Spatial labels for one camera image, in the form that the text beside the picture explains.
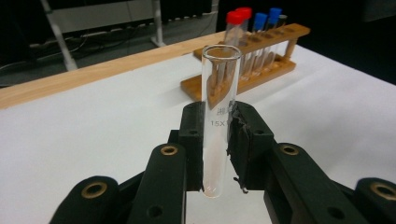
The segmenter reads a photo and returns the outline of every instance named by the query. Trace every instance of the white table surface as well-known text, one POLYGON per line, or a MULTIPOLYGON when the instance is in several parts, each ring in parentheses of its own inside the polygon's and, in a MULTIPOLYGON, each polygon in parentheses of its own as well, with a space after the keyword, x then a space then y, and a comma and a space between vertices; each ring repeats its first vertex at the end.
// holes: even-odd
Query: white table surface
MULTIPOLYGON (((237 96, 277 142, 303 147, 333 180, 396 183, 396 87, 296 46, 294 71, 237 96)), ((0 110, 0 223, 48 223, 82 179, 144 171, 191 99, 190 54, 0 110)), ((245 195, 228 164, 224 193, 187 195, 187 223, 271 223, 262 191, 245 195)))

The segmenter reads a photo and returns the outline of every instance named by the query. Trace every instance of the test tube rack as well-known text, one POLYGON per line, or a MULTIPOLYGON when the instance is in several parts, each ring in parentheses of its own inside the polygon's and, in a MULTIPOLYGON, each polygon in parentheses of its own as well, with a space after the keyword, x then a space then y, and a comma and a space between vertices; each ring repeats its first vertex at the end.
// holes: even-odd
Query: test tube rack
MULTIPOLYGON (((280 77, 292 71, 295 68, 296 63, 292 62, 290 57, 294 51, 294 46, 297 43, 297 39, 303 35, 308 35, 309 32, 309 28, 297 23, 293 23, 264 33, 248 35, 247 44, 245 46, 238 47, 242 51, 242 55, 246 55, 255 50, 264 49, 285 41, 288 41, 288 45, 286 46, 283 56, 278 54, 276 55, 270 69, 263 68, 260 75, 250 76, 248 80, 239 78, 237 94, 251 90, 269 80, 280 77)), ((201 60, 202 51, 203 48, 197 49, 193 52, 193 55, 197 59, 201 60)), ((201 85, 201 75, 191 77, 180 82, 181 89, 186 92, 193 101, 201 101, 201 85)))

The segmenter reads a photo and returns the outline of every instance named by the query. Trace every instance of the blue cap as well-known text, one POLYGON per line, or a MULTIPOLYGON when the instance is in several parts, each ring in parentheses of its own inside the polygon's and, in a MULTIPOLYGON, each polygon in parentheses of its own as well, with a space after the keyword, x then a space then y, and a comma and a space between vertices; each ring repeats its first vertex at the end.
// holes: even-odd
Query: blue cap
POLYGON ((262 30, 265 21, 267 20, 267 14, 264 13, 256 13, 256 16, 254 17, 254 24, 253 24, 253 29, 255 30, 262 30))
POLYGON ((279 7, 271 7, 270 8, 270 18, 271 19, 278 19, 280 13, 282 13, 282 8, 279 8, 279 7))

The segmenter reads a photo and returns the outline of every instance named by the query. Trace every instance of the dark floor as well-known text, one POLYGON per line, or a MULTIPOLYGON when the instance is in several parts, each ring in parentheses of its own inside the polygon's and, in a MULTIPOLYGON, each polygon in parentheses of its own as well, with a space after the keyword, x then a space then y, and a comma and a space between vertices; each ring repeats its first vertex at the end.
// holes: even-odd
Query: dark floor
MULTIPOLYGON (((167 45, 215 33, 217 13, 163 25, 163 42, 167 45)), ((79 68, 118 59, 127 55, 157 48, 150 38, 155 35, 154 24, 117 29, 88 37, 65 37, 72 57, 79 68)), ((0 87, 48 77, 66 72, 63 56, 56 42, 32 46, 35 62, 0 64, 0 87)))

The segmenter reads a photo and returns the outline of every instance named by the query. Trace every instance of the red cap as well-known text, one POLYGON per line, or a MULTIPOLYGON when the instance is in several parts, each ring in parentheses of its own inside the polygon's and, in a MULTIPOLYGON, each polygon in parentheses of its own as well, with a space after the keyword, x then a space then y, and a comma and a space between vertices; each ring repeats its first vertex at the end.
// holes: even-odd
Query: red cap
POLYGON ((235 11, 242 12, 245 20, 251 18, 251 7, 239 7, 235 11))
POLYGON ((242 13, 237 12, 237 11, 230 11, 227 13, 227 18, 226 21, 227 23, 233 24, 233 25, 240 25, 244 21, 244 16, 242 13))

